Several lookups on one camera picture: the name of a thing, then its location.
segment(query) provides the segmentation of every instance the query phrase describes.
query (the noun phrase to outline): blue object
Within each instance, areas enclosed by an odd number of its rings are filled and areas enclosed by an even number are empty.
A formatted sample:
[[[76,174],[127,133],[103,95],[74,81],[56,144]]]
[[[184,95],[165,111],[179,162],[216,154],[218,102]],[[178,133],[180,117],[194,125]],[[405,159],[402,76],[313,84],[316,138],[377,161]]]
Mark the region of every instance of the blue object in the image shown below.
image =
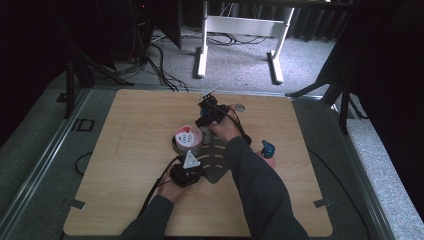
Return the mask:
[[[261,154],[264,158],[272,158],[274,156],[275,147],[271,143],[262,140],[262,144],[264,145],[264,148],[262,148]]]

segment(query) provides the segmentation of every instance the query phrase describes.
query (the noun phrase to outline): dark background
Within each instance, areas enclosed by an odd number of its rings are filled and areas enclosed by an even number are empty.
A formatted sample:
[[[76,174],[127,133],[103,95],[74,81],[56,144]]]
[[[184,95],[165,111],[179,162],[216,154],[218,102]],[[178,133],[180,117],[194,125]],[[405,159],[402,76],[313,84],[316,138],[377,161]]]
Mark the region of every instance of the dark background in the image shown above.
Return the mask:
[[[424,6],[420,0],[386,1],[383,5],[388,6],[383,21],[373,29],[352,65],[352,92],[359,96],[423,218]],[[187,12],[201,12],[192,9],[201,5],[183,6]],[[351,19],[324,65],[324,73],[341,67],[355,49],[355,39],[366,32],[369,24],[365,20],[375,17]],[[50,81],[65,70],[63,42],[54,24],[44,1],[1,3],[0,145]]]

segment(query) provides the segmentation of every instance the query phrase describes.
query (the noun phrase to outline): person's arm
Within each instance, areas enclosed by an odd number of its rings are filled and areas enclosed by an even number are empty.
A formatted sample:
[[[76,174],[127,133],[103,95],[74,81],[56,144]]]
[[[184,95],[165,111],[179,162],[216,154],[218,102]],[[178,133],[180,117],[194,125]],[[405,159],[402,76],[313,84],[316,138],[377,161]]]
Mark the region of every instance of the person's arm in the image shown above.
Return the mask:
[[[119,240],[163,240],[174,204],[188,188],[181,188],[169,176],[171,168],[162,178],[157,195],[144,212],[122,232]]]
[[[235,105],[228,111],[236,122]],[[290,197],[278,174],[241,137],[230,118],[209,129],[227,142],[224,160],[239,191],[244,215],[253,239],[308,239],[293,215]]]

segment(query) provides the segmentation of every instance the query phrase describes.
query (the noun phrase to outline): person's right hand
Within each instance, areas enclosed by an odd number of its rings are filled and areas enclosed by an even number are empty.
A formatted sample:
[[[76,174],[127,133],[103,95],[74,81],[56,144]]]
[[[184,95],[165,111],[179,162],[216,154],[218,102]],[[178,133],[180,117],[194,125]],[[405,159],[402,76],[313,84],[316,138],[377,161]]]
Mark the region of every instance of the person's right hand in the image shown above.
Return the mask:
[[[228,115],[238,122],[239,120],[237,116],[234,114],[236,105],[233,104],[230,107],[231,109],[228,110]],[[214,132],[221,140],[225,142],[229,142],[231,139],[235,137],[242,136],[237,126],[234,124],[234,122],[230,118],[228,118],[228,116],[225,116],[220,124],[211,124],[208,126],[208,128],[209,130]]]

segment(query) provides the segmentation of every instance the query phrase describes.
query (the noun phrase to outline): wooden table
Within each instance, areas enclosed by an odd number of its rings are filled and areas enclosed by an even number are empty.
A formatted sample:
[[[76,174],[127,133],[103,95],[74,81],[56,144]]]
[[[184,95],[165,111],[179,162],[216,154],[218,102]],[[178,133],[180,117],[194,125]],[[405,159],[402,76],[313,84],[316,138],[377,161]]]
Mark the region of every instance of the wooden table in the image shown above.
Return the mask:
[[[254,151],[266,139],[276,146],[275,170],[291,196],[294,215],[310,236],[328,236],[332,226],[289,99],[213,94],[219,104],[242,103],[242,125]],[[175,131],[199,118],[201,93],[120,90],[110,109],[64,231],[68,235],[119,235],[134,220],[169,161]],[[228,171],[216,184],[193,185],[175,206],[167,236],[249,236],[241,201]]]

